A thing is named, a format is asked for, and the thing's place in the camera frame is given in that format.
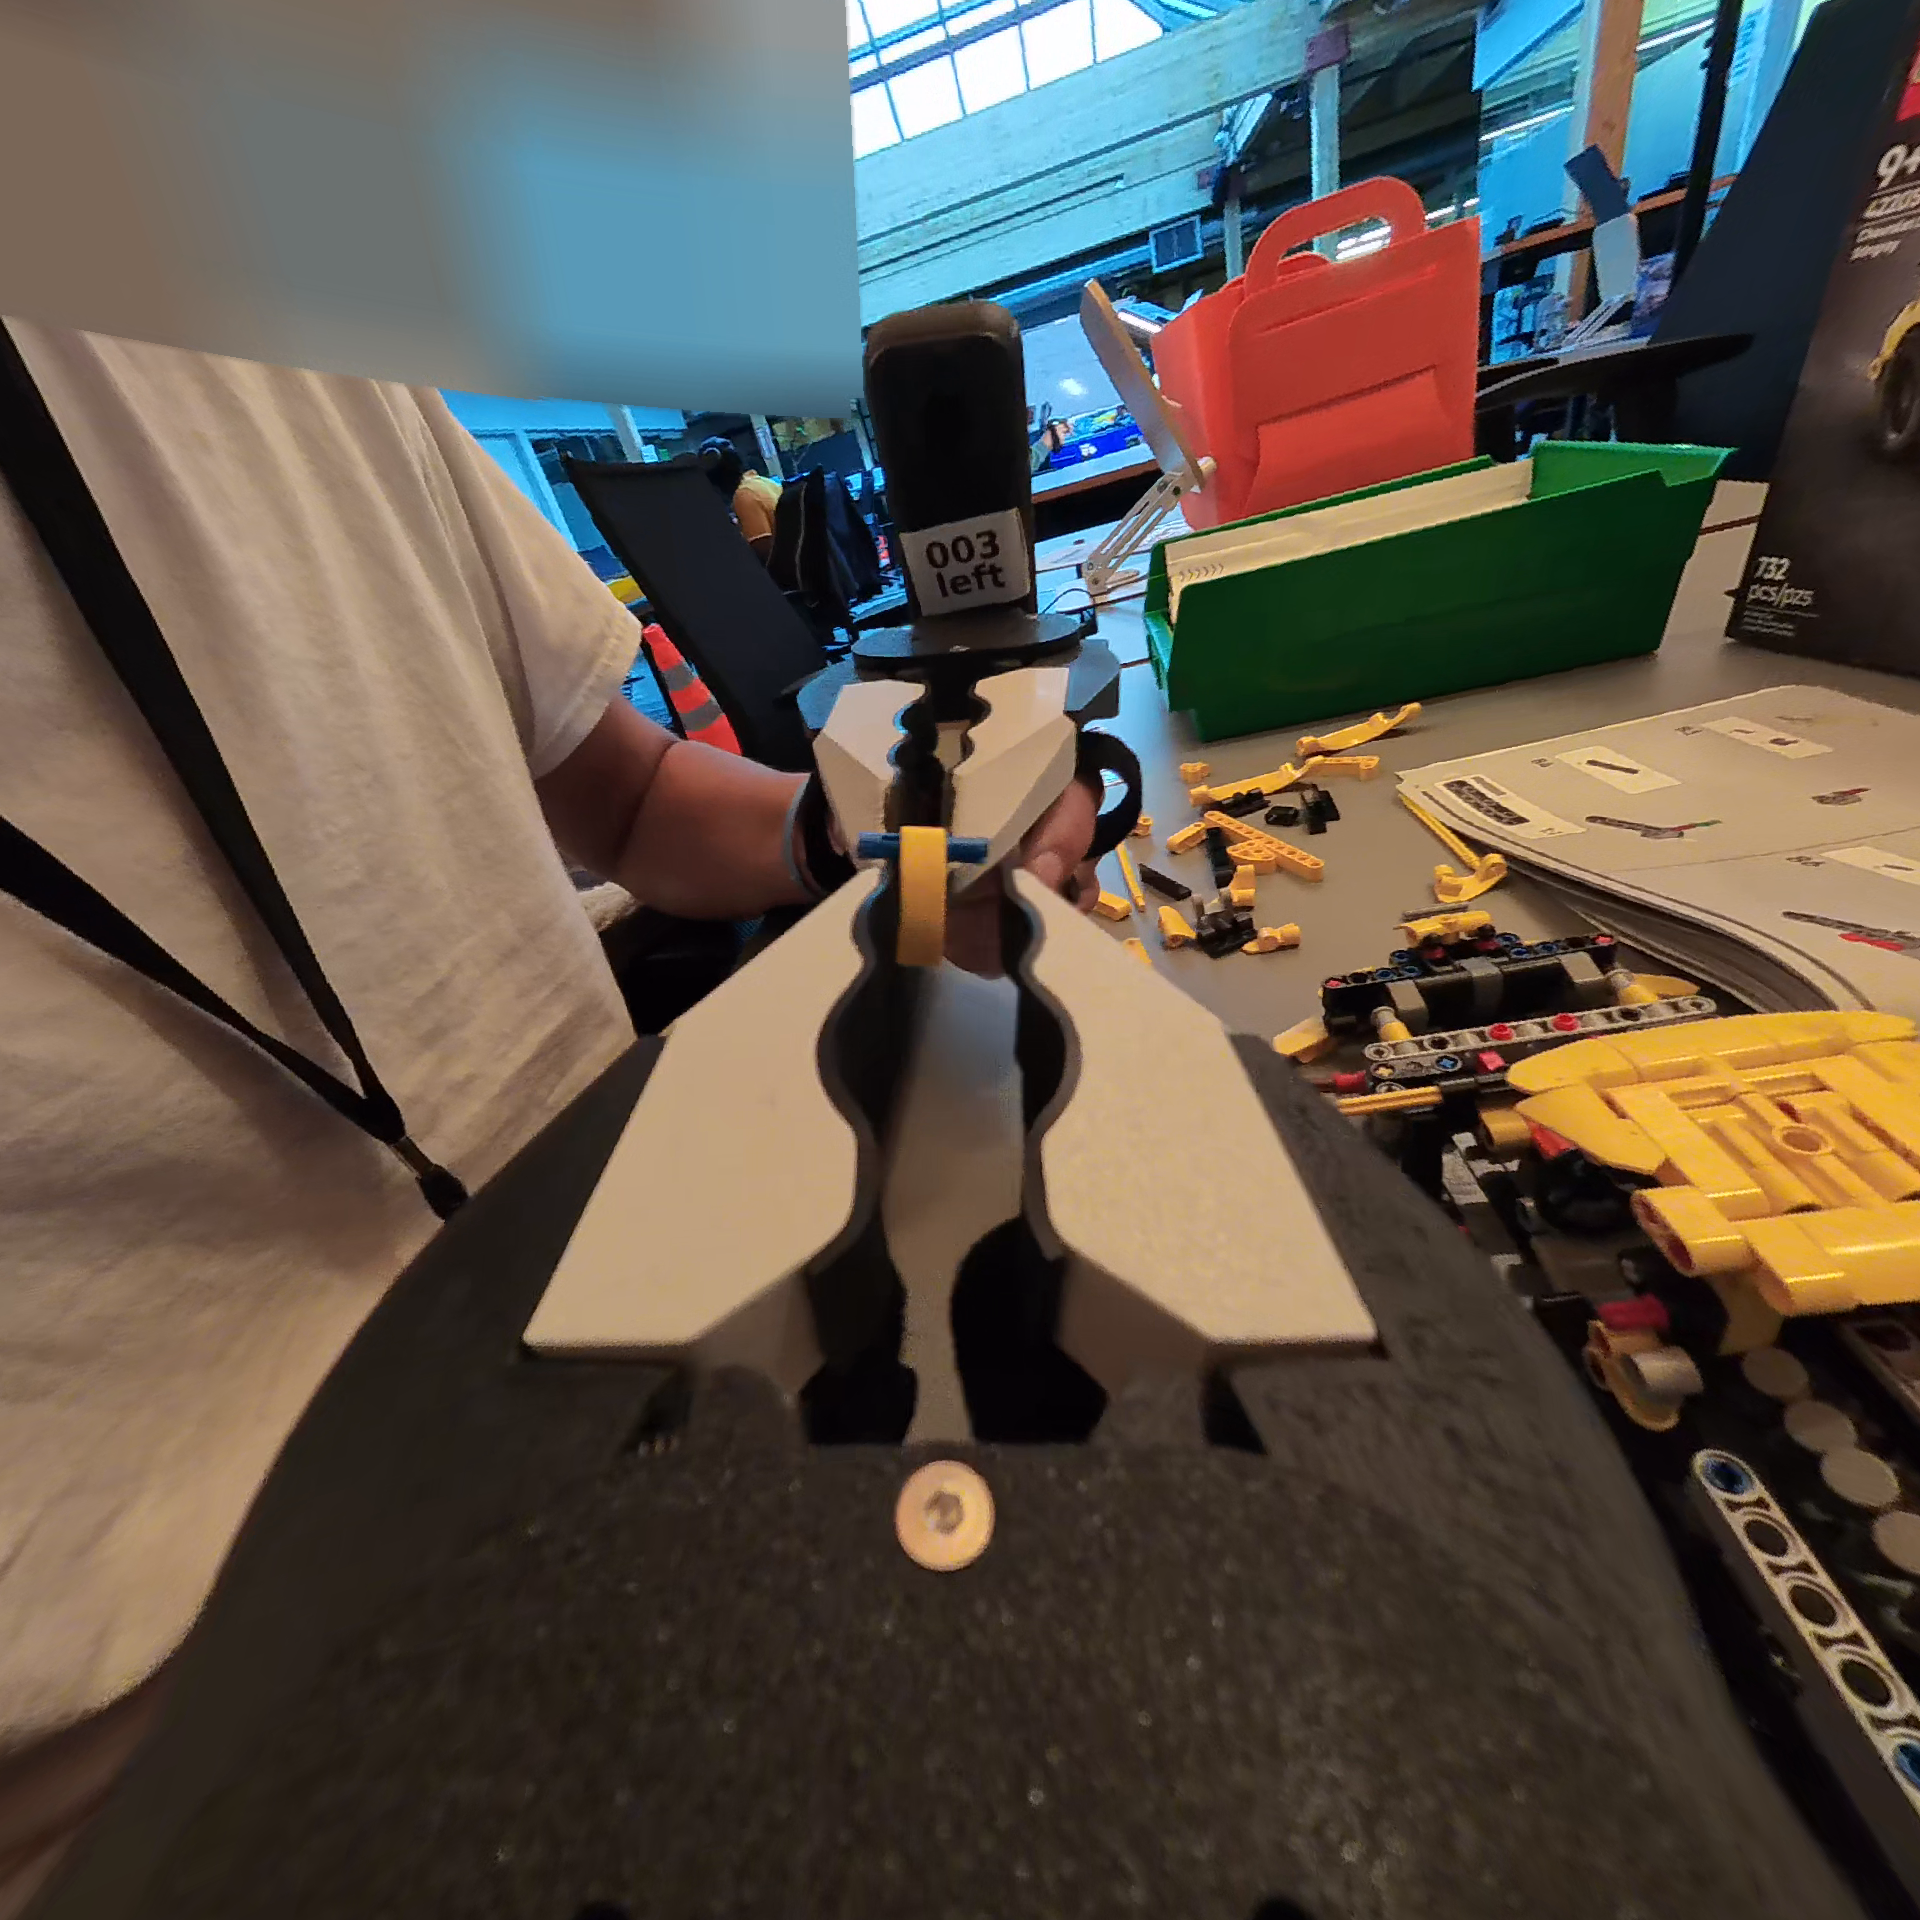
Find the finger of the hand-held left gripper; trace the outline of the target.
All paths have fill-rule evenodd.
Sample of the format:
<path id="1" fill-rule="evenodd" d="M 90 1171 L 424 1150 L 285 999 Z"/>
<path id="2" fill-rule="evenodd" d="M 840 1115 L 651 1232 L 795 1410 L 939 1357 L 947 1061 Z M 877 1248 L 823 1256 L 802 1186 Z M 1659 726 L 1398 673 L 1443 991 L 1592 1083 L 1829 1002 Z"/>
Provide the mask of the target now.
<path id="1" fill-rule="evenodd" d="M 1065 710 L 1066 686 L 1065 665 L 1014 667 L 973 686 L 981 710 L 951 770 L 947 841 L 983 841 L 987 854 L 973 864 L 947 859 L 951 898 L 1014 853 L 1071 782 L 1075 729 Z"/>
<path id="2" fill-rule="evenodd" d="M 813 739 L 831 821 L 858 867 L 881 861 L 861 854 L 865 834 L 894 831 L 899 805 L 895 755 L 905 742 L 906 680 L 855 680 L 845 686 Z"/>

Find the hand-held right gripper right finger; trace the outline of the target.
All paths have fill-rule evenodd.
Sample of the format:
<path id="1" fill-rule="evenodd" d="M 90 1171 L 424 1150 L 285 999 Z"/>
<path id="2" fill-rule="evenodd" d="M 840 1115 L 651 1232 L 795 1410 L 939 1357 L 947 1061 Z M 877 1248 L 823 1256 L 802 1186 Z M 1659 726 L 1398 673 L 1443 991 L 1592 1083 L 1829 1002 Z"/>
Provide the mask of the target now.
<path id="1" fill-rule="evenodd" d="M 1006 898 L 1022 1190 L 960 1265 L 973 1438 L 1078 1442 L 1129 1385 L 1373 1349 L 1229 1030 L 1027 873 Z"/>

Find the wooden board on stand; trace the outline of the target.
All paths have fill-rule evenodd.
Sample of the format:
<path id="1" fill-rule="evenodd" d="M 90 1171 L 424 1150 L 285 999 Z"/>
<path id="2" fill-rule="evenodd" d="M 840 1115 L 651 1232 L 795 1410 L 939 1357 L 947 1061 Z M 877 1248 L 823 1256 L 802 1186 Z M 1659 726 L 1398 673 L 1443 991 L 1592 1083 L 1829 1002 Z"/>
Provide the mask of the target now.
<path id="1" fill-rule="evenodd" d="M 1078 319 L 1119 403 L 1141 426 L 1143 443 L 1161 470 L 1161 478 L 1081 560 L 1081 584 L 1095 606 L 1103 606 L 1143 579 L 1145 563 L 1138 555 L 1157 542 L 1157 530 L 1176 503 L 1208 488 L 1215 464 L 1197 448 L 1181 403 L 1161 390 L 1146 362 L 1143 345 L 1151 342 L 1161 329 L 1125 318 L 1097 278 L 1083 287 Z"/>

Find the pile of yellow brick pieces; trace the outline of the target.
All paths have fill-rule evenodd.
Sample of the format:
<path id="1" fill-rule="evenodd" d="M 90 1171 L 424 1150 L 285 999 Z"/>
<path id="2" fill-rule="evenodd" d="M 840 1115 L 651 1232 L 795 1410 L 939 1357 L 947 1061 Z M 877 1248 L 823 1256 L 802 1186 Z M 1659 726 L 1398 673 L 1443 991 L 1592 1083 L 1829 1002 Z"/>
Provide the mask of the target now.
<path id="1" fill-rule="evenodd" d="M 1179 776 L 1193 816 L 1161 839 L 1165 856 L 1200 856 L 1200 879 L 1145 864 L 1151 821 L 1143 816 L 1110 854 L 1117 891 L 1095 891 L 1095 914 L 1129 931 L 1126 949 L 1146 957 L 1143 934 L 1151 930 L 1165 951 L 1193 949 L 1208 957 L 1280 953 L 1297 949 L 1294 921 L 1262 914 L 1264 879 L 1286 877 L 1317 885 L 1327 875 L 1304 835 L 1336 821 L 1334 778 L 1373 778 L 1375 742 L 1402 730 L 1422 714 L 1419 704 L 1375 710 L 1323 734 L 1301 735 L 1278 770 L 1214 778 L 1203 760 L 1189 760 Z"/>

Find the person's left forearm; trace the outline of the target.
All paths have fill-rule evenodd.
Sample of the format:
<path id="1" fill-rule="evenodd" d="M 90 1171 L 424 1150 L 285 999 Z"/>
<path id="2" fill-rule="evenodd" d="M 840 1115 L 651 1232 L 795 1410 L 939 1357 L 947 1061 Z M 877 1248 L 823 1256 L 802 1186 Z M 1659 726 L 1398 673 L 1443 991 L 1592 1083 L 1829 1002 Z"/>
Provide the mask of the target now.
<path id="1" fill-rule="evenodd" d="M 802 905 L 800 775 L 683 739 L 614 697 L 535 778 L 567 859 L 665 914 L 744 921 Z"/>

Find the green plastic bin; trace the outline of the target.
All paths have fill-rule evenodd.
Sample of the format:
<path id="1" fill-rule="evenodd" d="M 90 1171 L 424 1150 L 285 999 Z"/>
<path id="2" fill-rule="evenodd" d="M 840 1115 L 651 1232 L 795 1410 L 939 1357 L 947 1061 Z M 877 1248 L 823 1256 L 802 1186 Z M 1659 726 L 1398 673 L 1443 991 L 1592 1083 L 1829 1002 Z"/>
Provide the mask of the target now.
<path id="1" fill-rule="evenodd" d="M 1521 504 L 1195 582 L 1174 609 L 1163 542 L 1143 623 L 1168 707 L 1218 739 L 1654 653 L 1727 456 L 1694 443 L 1538 441 Z"/>

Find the long yellow rod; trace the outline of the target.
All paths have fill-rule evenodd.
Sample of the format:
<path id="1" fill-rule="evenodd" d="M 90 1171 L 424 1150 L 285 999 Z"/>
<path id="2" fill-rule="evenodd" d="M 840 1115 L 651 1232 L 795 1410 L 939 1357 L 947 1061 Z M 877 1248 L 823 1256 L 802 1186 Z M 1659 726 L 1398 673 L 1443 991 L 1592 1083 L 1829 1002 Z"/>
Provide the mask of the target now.
<path id="1" fill-rule="evenodd" d="M 1463 861 L 1463 871 L 1459 871 L 1459 873 L 1456 873 L 1456 877 L 1463 877 L 1463 875 L 1464 875 L 1464 871 L 1474 871 L 1474 873 L 1479 873 L 1479 871 L 1481 871 L 1481 865 L 1482 865 L 1482 854 L 1481 854 L 1474 845 L 1469 845 L 1469 843 L 1467 843 L 1467 841 L 1464 841 L 1457 831 L 1454 831 L 1448 824 L 1443 824 L 1437 816 L 1432 816 L 1432 814 L 1427 811 L 1427 807 L 1426 807 L 1426 805 L 1417 801 L 1417 799 L 1414 799 L 1408 791 L 1402 791 L 1402 789 L 1398 789 L 1398 791 L 1395 791 L 1395 799 L 1402 805 L 1402 808 L 1405 808 L 1405 811 L 1408 811 L 1408 814 L 1410 814 L 1410 816 L 1411 816 L 1411 818 L 1414 818 L 1422 826 L 1426 826 L 1426 829 L 1427 829 L 1427 834 L 1430 834 L 1430 835 L 1435 835 L 1435 839 L 1442 843 L 1442 848 L 1447 848 L 1447 850 L 1456 856 L 1456 864 L 1459 864 L 1459 861 Z"/>

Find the black office chair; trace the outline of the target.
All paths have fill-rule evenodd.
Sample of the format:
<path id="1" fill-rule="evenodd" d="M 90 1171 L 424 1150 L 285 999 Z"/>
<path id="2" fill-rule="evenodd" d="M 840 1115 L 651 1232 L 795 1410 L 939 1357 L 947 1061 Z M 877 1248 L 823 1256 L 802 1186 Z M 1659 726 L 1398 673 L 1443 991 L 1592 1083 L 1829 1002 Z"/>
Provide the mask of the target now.
<path id="1" fill-rule="evenodd" d="M 778 587 L 697 464 L 561 464 L 651 622 L 720 701 L 744 758 L 808 771 L 800 686 L 839 649 L 825 611 Z"/>

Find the yellow black brick car model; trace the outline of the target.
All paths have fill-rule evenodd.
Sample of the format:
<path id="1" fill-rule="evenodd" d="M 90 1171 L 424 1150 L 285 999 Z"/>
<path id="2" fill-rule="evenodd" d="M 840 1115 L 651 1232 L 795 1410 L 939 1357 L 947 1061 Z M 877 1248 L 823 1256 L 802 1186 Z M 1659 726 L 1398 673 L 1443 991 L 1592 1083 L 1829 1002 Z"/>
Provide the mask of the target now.
<path id="1" fill-rule="evenodd" d="M 1914 1914 L 1914 1021 L 1722 1014 L 1459 909 L 1273 1048 L 1583 1374 L 1762 1752 Z"/>

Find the yellow rounded beam piece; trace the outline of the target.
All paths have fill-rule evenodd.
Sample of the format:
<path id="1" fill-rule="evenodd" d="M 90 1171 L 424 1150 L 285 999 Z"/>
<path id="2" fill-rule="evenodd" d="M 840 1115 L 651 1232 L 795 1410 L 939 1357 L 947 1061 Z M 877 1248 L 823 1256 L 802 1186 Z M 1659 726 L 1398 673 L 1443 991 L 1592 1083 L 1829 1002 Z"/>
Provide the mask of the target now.
<path id="1" fill-rule="evenodd" d="M 946 953 L 947 834 L 939 824 L 905 824 L 895 853 L 895 962 L 934 968 Z"/>

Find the black partition panel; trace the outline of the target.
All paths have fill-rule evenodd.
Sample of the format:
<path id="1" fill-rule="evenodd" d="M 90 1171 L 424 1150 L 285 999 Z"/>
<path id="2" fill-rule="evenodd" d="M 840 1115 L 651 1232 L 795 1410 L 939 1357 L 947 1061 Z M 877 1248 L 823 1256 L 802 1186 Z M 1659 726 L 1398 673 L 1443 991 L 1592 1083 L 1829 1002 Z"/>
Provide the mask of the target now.
<path id="1" fill-rule="evenodd" d="M 1659 347 L 1747 335 L 1675 379 L 1667 441 L 1727 448 L 1720 475 L 1768 478 L 1840 230 L 1910 21 L 1905 2 L 1811 13 L 1760 137 L 1671 291 Z"/>

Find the open instruction booklet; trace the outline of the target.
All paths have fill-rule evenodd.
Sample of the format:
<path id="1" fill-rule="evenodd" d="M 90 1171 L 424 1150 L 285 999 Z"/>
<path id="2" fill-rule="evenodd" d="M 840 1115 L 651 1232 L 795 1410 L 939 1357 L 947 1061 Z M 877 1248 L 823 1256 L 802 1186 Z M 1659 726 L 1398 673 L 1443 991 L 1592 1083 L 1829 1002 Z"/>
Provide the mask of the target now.
<path id="1" fill-rule="evenodd" d="M 1401 791 L 1762 1013 L 1918 1016 L 1918 720 L 1762 687 L 1437 760 Z"/>

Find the large paned window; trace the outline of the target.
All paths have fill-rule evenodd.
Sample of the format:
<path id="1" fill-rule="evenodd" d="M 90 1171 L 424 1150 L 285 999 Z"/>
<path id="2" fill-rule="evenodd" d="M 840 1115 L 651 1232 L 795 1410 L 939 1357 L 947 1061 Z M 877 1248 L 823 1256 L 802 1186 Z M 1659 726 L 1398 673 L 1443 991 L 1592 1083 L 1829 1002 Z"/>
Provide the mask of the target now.
<path id="1" fill-rule="evenodd" d="M 1224 8 L 1211 2 L 848 2 L 853 155 L 881 153 Z"/>

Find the dark toy car box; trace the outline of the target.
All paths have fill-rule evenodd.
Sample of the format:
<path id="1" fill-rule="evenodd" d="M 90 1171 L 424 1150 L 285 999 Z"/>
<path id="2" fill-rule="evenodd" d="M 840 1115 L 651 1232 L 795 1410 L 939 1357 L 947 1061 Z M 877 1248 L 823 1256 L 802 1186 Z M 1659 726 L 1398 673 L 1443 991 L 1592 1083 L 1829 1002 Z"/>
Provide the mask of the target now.
<path id="1" fill-rule="evenodd" d="M 1874 67 L 1730 639 L 1918 673 L 1914 3 Z"/>

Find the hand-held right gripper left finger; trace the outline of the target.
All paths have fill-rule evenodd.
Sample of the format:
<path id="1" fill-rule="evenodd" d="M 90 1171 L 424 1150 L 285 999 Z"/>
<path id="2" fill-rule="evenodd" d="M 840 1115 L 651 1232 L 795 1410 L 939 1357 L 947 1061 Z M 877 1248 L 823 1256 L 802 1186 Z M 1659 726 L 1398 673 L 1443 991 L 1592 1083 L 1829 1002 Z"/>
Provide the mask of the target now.
<path id="1" fill-rule="evenodd" d="M 523 1329 L 545 1357 L 744 1366 L 815 1442 L 905 1438 L 905 1287 L 880 1226 L 919 975 L 861 871 L 673 1021 Z"/>

